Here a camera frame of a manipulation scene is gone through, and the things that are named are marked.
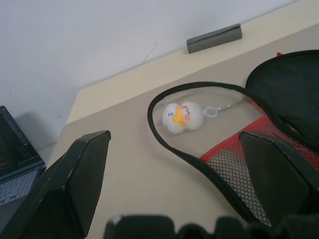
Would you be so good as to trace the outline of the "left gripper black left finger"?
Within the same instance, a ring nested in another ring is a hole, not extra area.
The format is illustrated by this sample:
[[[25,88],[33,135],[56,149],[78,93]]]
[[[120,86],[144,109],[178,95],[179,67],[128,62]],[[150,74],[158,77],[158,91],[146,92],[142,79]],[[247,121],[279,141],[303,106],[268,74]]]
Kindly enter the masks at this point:
[[[100,198],[110,131],[83,135],[39,178],[4,239],[85,239]]]

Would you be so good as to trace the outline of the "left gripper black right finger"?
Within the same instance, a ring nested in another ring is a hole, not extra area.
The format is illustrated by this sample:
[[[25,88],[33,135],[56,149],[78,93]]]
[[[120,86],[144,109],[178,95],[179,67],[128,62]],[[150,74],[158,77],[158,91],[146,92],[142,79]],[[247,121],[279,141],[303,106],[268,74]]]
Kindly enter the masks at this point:
[[[273,225],[288,215],[319,214],[319,171],[287,141],[239,134],[251,183]]]

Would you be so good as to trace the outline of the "red paddle case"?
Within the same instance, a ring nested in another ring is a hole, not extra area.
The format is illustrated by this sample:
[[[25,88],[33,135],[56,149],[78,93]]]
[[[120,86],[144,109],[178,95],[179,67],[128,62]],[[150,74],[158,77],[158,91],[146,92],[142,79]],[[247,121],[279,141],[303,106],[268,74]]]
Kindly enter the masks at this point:
[[[161,125],[170,103],[219,108],[241,98],[198,130],[174,135]],[[172,87],[151,101],[147,120],[156,140],[209,179],[245,221],[275,227],[251,183],[239,134],[287,141],[319,171],[319,50],[278,54],[256,67],[244,86],[206,81]]]

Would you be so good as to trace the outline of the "white duck plush keychain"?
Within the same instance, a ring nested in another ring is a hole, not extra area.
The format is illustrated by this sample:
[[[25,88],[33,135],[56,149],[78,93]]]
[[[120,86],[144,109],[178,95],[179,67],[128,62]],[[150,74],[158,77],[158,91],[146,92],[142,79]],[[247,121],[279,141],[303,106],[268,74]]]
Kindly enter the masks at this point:
[[[162,113],[161,125],[174,135],[181,134],[186,130],[195,131],[204,125],[206,118],[215,118],[220,112],[228,110],[244,100],[246,98],[241,98],[224,107],[207,106],[204,109],[193,101],[186,101],[182,104],[170,103]]]

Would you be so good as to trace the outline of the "dark open laptop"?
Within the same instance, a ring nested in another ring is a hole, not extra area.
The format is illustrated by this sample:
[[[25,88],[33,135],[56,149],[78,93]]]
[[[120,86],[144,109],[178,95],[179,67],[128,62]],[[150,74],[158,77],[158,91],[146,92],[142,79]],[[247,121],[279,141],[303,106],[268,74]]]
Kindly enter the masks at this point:
[[[7,108],[0,106],[0,221],[17,210],[45,169]]]

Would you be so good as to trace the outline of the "gray fabric pouch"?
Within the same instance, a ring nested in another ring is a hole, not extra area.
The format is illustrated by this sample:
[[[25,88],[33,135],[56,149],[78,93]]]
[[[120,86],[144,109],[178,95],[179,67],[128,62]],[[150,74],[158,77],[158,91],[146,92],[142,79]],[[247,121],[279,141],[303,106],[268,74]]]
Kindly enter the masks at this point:
[[[186,41],[188,53],[194,53],[228,42],[242,39],[241,24],[235,24],[216,31],[190,38]]]

